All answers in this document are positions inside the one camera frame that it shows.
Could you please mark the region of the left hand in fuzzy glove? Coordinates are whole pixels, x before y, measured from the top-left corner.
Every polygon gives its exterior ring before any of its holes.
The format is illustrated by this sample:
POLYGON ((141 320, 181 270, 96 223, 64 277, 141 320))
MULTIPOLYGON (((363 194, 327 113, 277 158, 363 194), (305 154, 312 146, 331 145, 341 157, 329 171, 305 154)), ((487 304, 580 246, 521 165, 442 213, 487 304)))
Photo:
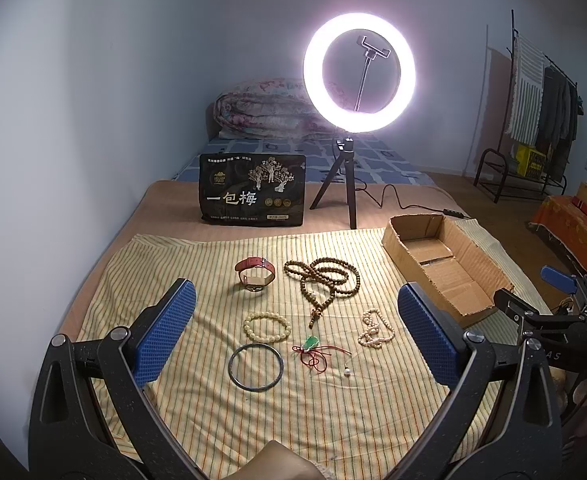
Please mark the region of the left hand in fuzzy glove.
POLYGON ((293 453, 276 440, 269 441, 252 460, 224 480, 326 480, 330 474, 293 453))

